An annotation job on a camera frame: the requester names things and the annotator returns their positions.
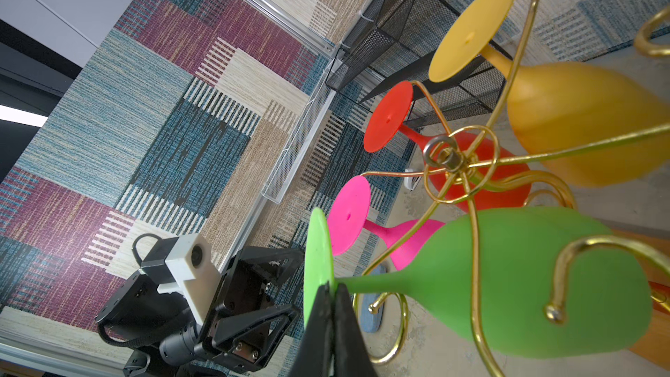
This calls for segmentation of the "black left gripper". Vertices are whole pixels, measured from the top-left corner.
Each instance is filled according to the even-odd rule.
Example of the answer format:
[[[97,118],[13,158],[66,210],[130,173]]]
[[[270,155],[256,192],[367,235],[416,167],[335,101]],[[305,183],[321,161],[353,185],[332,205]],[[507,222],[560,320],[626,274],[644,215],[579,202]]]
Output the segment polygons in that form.
[[[267,288],[282,288],[303,263],[300,249],[242,248],[202,326],[201,356],[233,372],[267,367],[299,314],[296,305],[277,304]]]

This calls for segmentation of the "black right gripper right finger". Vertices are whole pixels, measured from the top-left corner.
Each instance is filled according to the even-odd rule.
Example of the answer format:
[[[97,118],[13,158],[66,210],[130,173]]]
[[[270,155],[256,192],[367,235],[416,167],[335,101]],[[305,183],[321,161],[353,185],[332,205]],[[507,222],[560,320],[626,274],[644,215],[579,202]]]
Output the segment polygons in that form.
[[[377,377],[344,284],[338,284],[334,314],[334,376]]]

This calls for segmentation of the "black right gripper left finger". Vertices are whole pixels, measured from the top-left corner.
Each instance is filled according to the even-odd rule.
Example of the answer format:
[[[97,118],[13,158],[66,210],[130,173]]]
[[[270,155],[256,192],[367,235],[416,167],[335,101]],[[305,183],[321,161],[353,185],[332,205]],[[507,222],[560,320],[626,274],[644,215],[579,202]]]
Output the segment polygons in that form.
[[[290,377],[326,377],[333,356],[333,301],[329,284],[316,292]]]

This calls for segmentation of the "green wine glass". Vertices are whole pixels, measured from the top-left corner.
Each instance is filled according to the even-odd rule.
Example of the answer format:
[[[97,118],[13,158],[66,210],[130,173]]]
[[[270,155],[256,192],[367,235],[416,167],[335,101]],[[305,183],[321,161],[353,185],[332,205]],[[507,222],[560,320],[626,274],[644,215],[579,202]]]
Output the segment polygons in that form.
[[[530,359],[608,353],[631,347],[652,319],[647,275],[635,257],[592,250],[572,263],[567,320],[544,316],[554,265],[565,246],[606,235],[599,221],[573,209],[488,209],[478,215],[483,331],[493,350]],[[446,327],[470,339],[472,235],[467,216],[445,224],[398,272],[350,277],[350,293],[410,296]]]

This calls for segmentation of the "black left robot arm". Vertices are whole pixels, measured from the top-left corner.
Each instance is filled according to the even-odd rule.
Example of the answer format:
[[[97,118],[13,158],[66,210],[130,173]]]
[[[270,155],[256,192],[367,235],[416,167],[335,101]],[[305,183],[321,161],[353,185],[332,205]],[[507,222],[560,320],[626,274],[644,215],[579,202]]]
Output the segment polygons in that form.
[[[299,316],[296,305],[277,304],[266,289],[281,288],[304,257],[300,249],[245,247],[211,286],[202,324],[183,295],[160,294],[136,272],[97,315],[98,334],[131,349],[125,376],[254,373],[268,366]]]

